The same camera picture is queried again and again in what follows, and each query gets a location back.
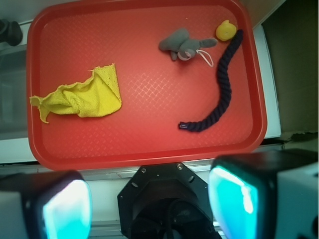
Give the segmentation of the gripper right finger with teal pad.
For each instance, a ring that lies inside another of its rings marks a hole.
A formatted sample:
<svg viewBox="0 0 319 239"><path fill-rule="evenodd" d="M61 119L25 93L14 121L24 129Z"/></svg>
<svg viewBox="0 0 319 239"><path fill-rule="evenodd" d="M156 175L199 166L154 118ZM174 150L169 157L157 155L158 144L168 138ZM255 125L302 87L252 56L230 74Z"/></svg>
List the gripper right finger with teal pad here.
<svg viewBox="0 0 319 239"><path fill-rule="evenodd" d="M220 156L208 196L228 239L316 239L319 155L288 149Z"/></svg>

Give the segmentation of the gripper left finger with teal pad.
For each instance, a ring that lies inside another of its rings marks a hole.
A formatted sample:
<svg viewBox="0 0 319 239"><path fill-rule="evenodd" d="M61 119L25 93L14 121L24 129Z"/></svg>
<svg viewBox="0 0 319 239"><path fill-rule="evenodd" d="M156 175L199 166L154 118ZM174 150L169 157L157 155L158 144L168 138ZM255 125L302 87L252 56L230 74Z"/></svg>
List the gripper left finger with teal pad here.
<svg viewBox="0 0 319 239"><path fill-rule="evenodd" d="M77 171L0 177L2 239L87 239L92 196Z"/></svg>

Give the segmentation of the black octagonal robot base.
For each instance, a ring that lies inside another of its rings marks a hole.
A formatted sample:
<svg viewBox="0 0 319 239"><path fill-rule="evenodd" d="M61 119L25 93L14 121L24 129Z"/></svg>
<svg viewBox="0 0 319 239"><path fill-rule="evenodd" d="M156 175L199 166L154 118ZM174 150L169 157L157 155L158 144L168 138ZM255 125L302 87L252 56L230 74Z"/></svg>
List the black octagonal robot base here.
<svg viewBox="0 0 319 239"><path fill-rule="evenodd" d="M219 239L208 184L182 163L141 166L117 196L128 239Z"/></svg>

